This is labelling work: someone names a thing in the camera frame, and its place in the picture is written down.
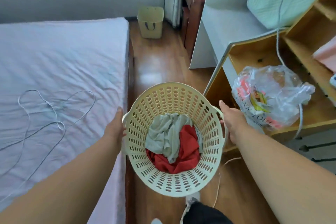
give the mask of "foot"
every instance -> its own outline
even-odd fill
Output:
[[[188,206],[191,206],[195,202],[199,202],[201,200],[201,193],[195,192],[192,193],[191,195],[188,195],[185,197],[185,204]]]
[[[162,222],[159,219],[155,218],[150,224],[162,224]]]

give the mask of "red clothing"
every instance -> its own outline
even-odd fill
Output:
[[[195,168],[200,160],[198,150],[198,138],[195,128],[190,125],[184,125],[180,131],[180,150],[178,158],[172,164],[163,154],[155,154],[146,149],[148,158],[154,166],[165,173],[178,174]]]

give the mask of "white cord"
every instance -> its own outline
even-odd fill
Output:
[[[282,7],[282,3],[284,0],[281,0],[280,2],[280,6],[279,6],[279,12],[278,12],[278,28],[276,30],[276,54],[278,55],[278,58],[280,60],[280,62],[284,65],[284,61],[280,56],[280,51],[279,51],[279,31],[280,31],[280,16],[281,16],[281,7]],[[299,128],[294,136],[294,138],[297,138],[301,132],[302,129],[302,124],[303,124],[303,110],[302,110],[302,104],[299,104],[299,112],[300,112],[300,123],[299,123]]]
[[[42,99],[42,100],[43,100],[49,107],[52,108],[52,110],[53,110],[53,112],[55,113],[55,116],[56,116],[56,121],[53,121],[53,122],[48,123],[47,125],[43,126],[43,127],[40,128],[39,130],[35,131],[35,132],[32,133],[31,135],[27,136],[27,132],[28,132],[29,127],[30,127],[30,124],[31,124],[31,119],[30,119],[29,112],[27,111],[26,108],[24,108],[24,107],[22,106],[22,104],[20,103],[20,100],[21,100],[21,98],[23,97],[23,95],[25,95],[25,94],[26,94],[27,92],[29,92],[29,91],[35,91],[35,92],[37,92],[37,93],[39,94],[40,98],[41,98],[41,99]],[[80,92],[90,92],[90,93],[93,95],[93,104],[92,104],[91,107],[86,111],[85,114],[83,114],[78,120],[76,120],[73,124],[71,124],[71,125],[70,125],[69,127],[67,127],[67,128],[70,128],[70,127],[71,127],[72,125],[74,125],[76,122],[78,122],[79,120],[81,120],[85,115],[87,115],[88,112],[91,110],[91,108],[93,107],[93,105],[94,105],[95,102],[96,102],[96,96],[95,96],[95,94],[94,94],[92,91],[89,91],[89,90],[81,90],[81,91],[76,92],[75,94],[72,94],[68,99],[66,99],[65,101],[61,102],[61,103],[59,104],[59,106],[60,106],[61,104],[65,103],[65,102],[67,102],[70,98],[72,98],[74,95],[76,95],[77,93],[80,93]],[[27,116],[28,116],[29,123],[28,123],[28,127],[27,127],[27,129],[26,129],[26,131],[25,131],[25,133],[24,133],[24,136],[23,136],[23,139],[22,139],[22,140],[19,140],[19,141],[15,142],[15,143],[12,143],[12,144],[7,145],[7,146],[5,146],[5,147],[3,147],[3,148],[0,149],[0,151],[2,151],[2,150],[6,149],[6,148],[8,148],[8,147],[10,147],[10,146],[12,146],[12,145],[15,145],[15,144],[18,144],[18,143],[22,142],[22,148],[21,148],[21,152],[20,152],[19,158],[17,159],[17,161],[15,162],[15,164],[14,164],[11,168],[9,168],[6,172],[4,172],[3,174],[1,174],[0,177],[4,176],[4,175],[7,174],[9,171],[11,171],[11,170],[16,166],[16,164],[20,161],[21,156],[22,156],[22,154],[23,154],[23,148],[24,148],[24,145],[25,145],[25,141],[26,141],[27,138],[29,138],[29,137],[35,135],[36,133],[40,132],[40,131],[41,131],[42,129],[44,129],[45,127],[47,127],[47,126],[49,126],[49,125],[51,125],[51,124],[55,124],[55,123],[57,124],[58,128],[59,128],[60,130],[63,130],[64,132],[63,132],[63,135],[62,135],[61,139],[60,139],[60,140],[59,140],[59,141],[52,147],[52,149],[51,149],[51,150],[48,152],[48,154],[43,158],[42,162],[37,166],[37,168],[32,172],[32,174],[31,174],[26,180],[24,180],[23,183],[21,183],[21,185],[20,185],[18,188],[16,188],[14,191],[12,191],[8,196],[6,196],[5,198],[3,198],[0,202],[2,202],[3,200],[5,200],[5,199],[8,198],[9,196],[11,196],[11,195],[12,195],[16,190],[18,190],[19,188],[21,188],[21,186],[22,186],[26,181],[28,181],[28,180],[29,180],[29,179],[36,173],[36,171],[37,171],[37,170],[39,169],[39,167],[42,165],[42,163],[44,162],[44,160],[49,156],[49,154],[53,151],[53,149],[54,149],[54,148],[55,148],[55,147],[62,141],[62,139],[64,138],[65,133],[66,133],[66,131],[67,131],[67,128],[65,127],[64,123],[58,120],[58,116],[57,116],[57,113],[56,113],[56,111],[55,111],[55,107],[57,107],[57,106],[54,106],[54,105],[52,105],[50,102],[48,102],[47,100],[45,100],[45,99],[42,97],[42,95],[40,94],[40,92],[39,92],[38,90],[26,90],[23,94],[21,94],[21,95],[19,96],[19,98],[17,99],[17,103],[18,103],[19,106],[21,106],[21,107],[23,108],[23,110],[26,112],[26,114],[27,114]]]
[[[236,160],[236,159],[241,159],[241,157],[239,157],[239,158],[232,158],[232,159],[229,159],[227,162],[225,162],[224,166],[225,166],[227,163],[229,163],[229,162],[231,162],[231,161],[233,161],[233,160]],[[215,208],[216,203],[217,203],[218,194],[219,194],[219,185],[220,185],[220,183],[221,183],[221,173],[219,173],[219,181],[218,181],[218,187],[217,187],[217,194],[216,194],[215,203],[213,204],[213,207],[212,207],[212,208]]]

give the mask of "small trash bin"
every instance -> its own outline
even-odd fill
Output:
[[[161,38],[163,14],[162,7],[143,6],[139,8],[138,23],[143,38]]]

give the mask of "bed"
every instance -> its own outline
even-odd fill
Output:
[[[10,171],[22,143],[0,151],[0,211],[96,142],[118,106],[127,111],[133,94],[131,46],[124,18],[0,25],[0,148],[20,141],[28,127],[19,96],[31,116],[27,135],[55,121],[53,110],[39,94],[26,90],[38,90],[67,127],[64,138],[28,181],[61,138],[57,124],[27,138],[20,161]],[[87,115],[73,124],[94,98]],[[125,223],[125,173],[126,158],[119,154],[88,223]]]

